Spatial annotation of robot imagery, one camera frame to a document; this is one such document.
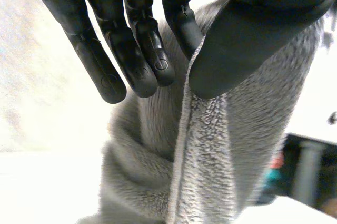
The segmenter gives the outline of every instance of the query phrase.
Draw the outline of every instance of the fingertip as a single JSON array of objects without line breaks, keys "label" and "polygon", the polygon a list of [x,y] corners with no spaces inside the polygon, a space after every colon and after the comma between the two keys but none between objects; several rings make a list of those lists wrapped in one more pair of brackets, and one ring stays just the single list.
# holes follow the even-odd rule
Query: fingertip
[{"label": "fingertip", "polygon": [[119,75],[106,74],[103,75],[98,91],[102,99],[109,104],[117,104],[122,102],[126,97],[126,86]]}]

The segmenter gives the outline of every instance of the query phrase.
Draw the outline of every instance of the white surface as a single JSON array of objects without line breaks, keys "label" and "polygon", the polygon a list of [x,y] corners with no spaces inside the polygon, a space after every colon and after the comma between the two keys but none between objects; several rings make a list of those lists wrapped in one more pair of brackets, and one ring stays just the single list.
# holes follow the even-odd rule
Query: white surface
[{"label": "white surface", "polygon": [[[100,155],[0,154],[1,224],[75,224],[98,209]],[[247,208],[236,224],[337,221],[280,197],[270,206]]]},{"label": "white surface", "polygon": [[235,224],[336,224],[337,220],[287,197],[278,197],[271,205],[247,208]]}]

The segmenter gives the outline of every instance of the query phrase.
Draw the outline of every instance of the circular fingertip marking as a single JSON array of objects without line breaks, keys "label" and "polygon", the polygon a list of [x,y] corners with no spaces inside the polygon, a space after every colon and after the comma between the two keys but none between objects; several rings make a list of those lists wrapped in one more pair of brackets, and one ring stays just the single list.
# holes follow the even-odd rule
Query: circular fingertip marking
[{"label": "circular fingertip marking", "polygon": [[101,79],[101,85],[107,89],[112,89],[112,84],[116,82],[117,82],[117,77],[111,74],[104,75]]},{"label": "circular fingertip marking", "polygon": [[157,70],[166,70],[169,67],[169,64],[164,59],[159,59],[154,63],[154,66]]},{"label": "circular fingertip marking", "polygon": [[134,73],[135,73],[135,77],[136,77],[138,80],[145,79],[145,78],[147,78],[147,76],[149,75],[147,69],[144,68],[144,67],[139,68],[139,69],[136,69]]}]

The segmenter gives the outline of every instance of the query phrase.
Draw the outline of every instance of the gray fleece fabric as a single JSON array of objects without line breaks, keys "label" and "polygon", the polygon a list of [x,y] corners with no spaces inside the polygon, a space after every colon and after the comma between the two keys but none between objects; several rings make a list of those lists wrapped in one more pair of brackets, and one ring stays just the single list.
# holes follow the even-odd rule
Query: gray fleece fabric
[{"label": "gray fleece fabric", "polygon": [[[204,35],[226,1],[196,12]],[[151,98],[131,94],[121,104],[104,149],[100,211],[83,223],[235,220],[257,199],[282,147],[322,33],[320,19],[235,89],[202,100],[186,80],[202,44],[189,63],[169,27],[162,25],[177,80]]]}]

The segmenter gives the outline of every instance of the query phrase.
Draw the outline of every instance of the robotic hand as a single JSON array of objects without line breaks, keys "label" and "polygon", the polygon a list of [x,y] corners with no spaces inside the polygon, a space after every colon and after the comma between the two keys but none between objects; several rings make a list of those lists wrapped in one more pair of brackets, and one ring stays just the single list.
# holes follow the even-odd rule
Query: robotic hand
[{"label": "robotic hand", "polygon": [[[119,103],[126,87],[98,40],[88,17],[85,0],[42,0],[60,23],[102,98]],[[189,8],[190,0],[163,0],[165,16],[191,57],[202,34]],[[175,78],[157,21],[152,15],[153,0],[124,0],[131,28],[124,17],[123,0],[88,0],[102,34],[132,90],[147,98],[158,86],[168,86]]]},{"label": "robotic hand", "polygon": [[[121,102],[126,87],[104,52],[84,0],[42,0],[61,24],[79,58],[108,103]],[[152,15],[153,0],[88,0],[102,33],[133,91],[146,98],[174,81]],[[166,20],[191,58],[203,35],[190,0],[162,0]],[[229,0],[206,34],[189,76],[201,98],[221,95],[240,84],[296,34],[318,20],[334,0]]]},{"label": "robotic hand", "polygon": [[209,99],[237,86],[323,16],[333,2],[229,0],[208,30],[191,67],[191,90]]}]

